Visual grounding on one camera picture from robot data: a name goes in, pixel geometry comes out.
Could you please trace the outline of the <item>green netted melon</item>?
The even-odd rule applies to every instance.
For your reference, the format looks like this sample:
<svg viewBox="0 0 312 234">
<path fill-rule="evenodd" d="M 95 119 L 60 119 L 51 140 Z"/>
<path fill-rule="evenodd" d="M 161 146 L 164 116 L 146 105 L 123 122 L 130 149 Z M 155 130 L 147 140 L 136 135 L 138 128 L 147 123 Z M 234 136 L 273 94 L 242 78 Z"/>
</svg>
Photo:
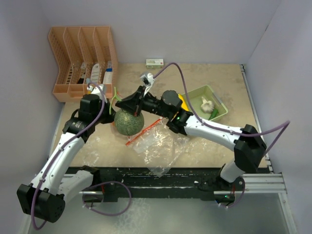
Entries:
<svg viewBox="0 0 312 234">
<path fill-rule="evenodd" d="M 123 109 L 119 109 L 114 115 L 113 124 L 121 135 L 130 137 L 141 132 L 145 120 L 143 114 L 134 116 Z"/>
</svg>

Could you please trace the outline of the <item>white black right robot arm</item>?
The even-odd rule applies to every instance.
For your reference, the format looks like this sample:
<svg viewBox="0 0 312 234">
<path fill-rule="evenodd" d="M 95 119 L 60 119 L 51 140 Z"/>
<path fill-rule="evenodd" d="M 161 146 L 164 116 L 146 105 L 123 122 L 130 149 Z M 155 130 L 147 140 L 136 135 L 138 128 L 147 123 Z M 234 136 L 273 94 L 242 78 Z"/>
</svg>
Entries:
<svg viewBox="0 0 312 234">
<path fill-rule="evenodd" d="M 234 159 L 221 168 L 217 178 L 219 189 L 229 190 L 244 173 L 257 173 L 267 146 L 256 128 L 249 124 L 244 128 L 237 128 L 201 119 L 194 112 L 182 108 L 182 100 L 174 90 L 165 91 L 161 98 L 156 98 L 145 90 L 144 86 L 139 86 L 133 94 L 117 101 L 116 107 L 134 116 L 145 111 L 167 118 L 166 125 L 172 132 L 201 137 L 233 151 Z"/>
</svg>

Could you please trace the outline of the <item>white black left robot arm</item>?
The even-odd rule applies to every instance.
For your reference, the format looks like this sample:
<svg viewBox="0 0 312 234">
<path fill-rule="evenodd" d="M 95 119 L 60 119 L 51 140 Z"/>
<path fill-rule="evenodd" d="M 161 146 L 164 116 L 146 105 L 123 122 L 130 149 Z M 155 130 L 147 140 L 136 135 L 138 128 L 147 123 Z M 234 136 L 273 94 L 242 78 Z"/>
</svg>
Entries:
<svg viewBox="0 0 312 234">
<path fill-rule="evenodd" d="M 65 123 L 59 143 L 39 174 L 29 185 L 21 184 L 17 196 L 25 214 L 54 223 L 62 215 L 66 203 L 87 188 L 100 187 L 97 169 L 83 167 L 66 182 L 62 179 L 72 160 L 85 145 L 98 124 L 111 123 L 113 113 L 109 101 L 101 94 L 86 94 L 79 109 Z"/>
</svg>

